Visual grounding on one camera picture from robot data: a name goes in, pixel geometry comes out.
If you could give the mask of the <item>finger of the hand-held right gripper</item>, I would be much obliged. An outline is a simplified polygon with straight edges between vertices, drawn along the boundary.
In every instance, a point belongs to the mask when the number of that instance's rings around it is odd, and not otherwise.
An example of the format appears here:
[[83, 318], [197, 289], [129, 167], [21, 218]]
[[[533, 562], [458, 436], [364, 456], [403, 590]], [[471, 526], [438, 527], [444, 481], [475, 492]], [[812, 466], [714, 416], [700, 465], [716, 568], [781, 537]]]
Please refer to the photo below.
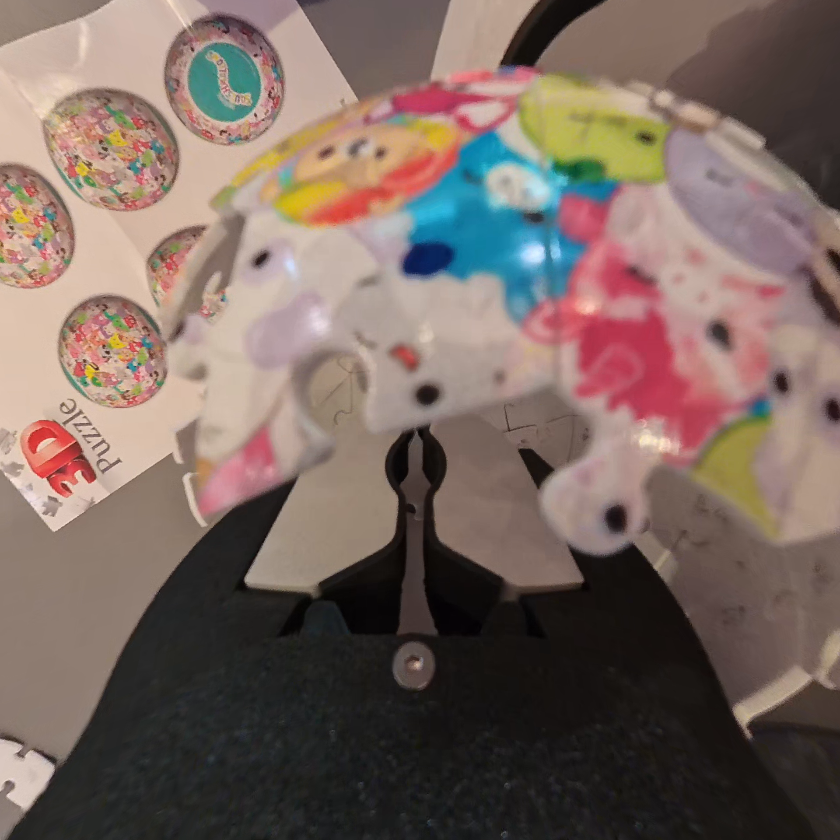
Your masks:
[[524, 66], [601, 76], [611, 72], [592, 24], [577, 20], [602, 5], [591, 1], [452, 1], [430, 76]]

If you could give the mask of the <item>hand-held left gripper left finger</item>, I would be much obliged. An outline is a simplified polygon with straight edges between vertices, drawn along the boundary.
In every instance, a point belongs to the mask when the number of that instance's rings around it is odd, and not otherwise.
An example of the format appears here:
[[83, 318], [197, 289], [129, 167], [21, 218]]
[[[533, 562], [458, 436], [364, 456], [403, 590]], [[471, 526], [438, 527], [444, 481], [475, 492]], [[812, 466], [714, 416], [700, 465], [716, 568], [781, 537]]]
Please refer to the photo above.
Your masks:
[[333, 602], [352, 632], [395, 632], [410, 508], [402, 483], [413, 438], [346, 429], [333, 456], [295, 481], [247, 587]]

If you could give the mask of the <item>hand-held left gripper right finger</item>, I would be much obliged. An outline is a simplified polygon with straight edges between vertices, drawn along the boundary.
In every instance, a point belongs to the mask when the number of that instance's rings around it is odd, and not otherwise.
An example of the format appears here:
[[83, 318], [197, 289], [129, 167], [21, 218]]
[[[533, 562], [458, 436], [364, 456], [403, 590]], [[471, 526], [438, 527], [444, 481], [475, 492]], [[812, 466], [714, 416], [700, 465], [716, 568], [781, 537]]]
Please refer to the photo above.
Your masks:
[[568, 546], [539, 510], [538, 483], [488, 423], [420, 430], [427, 604], [439, 634], [479, 634], [498, 604], [579, 590]]

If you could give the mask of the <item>colourful puzzle ball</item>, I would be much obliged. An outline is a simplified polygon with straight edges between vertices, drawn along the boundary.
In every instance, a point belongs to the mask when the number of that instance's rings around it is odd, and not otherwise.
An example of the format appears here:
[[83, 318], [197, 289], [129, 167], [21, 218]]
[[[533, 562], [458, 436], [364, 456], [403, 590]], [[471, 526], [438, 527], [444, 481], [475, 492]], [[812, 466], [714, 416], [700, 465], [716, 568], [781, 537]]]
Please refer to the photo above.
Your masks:
[[376, 433], [552, 395], [591, 442], [539, 492], [607, 555], [671, 469], [781, 546], [838, 535], [838, 221], [739, 122], [669, 91], [479, 71], [364, 101], [240, 172], [162, 316], [196, 382], [206, 515], [333, 441], [305, 406], [361, 362]]

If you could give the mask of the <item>white puzzle piece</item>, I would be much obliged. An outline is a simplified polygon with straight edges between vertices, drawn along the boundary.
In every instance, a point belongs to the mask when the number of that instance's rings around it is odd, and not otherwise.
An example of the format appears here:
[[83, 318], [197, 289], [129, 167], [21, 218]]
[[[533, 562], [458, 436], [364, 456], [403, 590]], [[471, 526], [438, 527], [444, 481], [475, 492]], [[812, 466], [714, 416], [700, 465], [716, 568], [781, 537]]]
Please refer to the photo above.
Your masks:
[[1, 738], [2, 797], [27, 812], [44, 793], [56, 771], [55, 762], [43, 753], [12, 739]]

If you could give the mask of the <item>puzzle instruction sheet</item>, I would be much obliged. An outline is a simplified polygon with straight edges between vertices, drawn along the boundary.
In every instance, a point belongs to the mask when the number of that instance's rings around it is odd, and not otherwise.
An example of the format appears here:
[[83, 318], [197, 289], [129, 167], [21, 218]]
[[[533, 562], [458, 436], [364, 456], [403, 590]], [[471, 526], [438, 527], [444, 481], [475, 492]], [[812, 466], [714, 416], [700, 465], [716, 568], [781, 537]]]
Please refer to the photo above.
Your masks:
[[2, 47], [2, 480], [59, 532], [163, 459], [213, 197], [357, 99], [300, 2], [107, 2]]

